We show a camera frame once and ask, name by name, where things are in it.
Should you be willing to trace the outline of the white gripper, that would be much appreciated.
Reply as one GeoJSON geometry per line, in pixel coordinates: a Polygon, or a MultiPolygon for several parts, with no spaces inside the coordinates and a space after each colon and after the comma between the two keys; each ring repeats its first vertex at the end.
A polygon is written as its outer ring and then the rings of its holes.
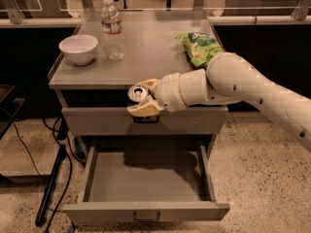
{"type": "Polygon", "coordinates": [[[137,86],[145,87],[155,94],[155,98],[149,95],[139,104],[127,107],[127,111],[134,117],[152,117],[164,109],[173,113],[191,105],[208,104],[208,84],[204,69],[167,75],[161,80],[145,80],[137,86]]]}

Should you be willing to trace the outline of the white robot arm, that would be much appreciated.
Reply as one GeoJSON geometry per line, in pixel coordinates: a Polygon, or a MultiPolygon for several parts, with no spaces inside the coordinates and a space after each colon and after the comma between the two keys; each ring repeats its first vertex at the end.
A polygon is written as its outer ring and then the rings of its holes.
{"type": "Polygon", "coordinates": [[[134,117],[244,101],[311,150],[311,100],[269,80],[235,53],[217,54],[205,69],[139,82],[128,97],[134,104],[127,111],[134,117]]]}

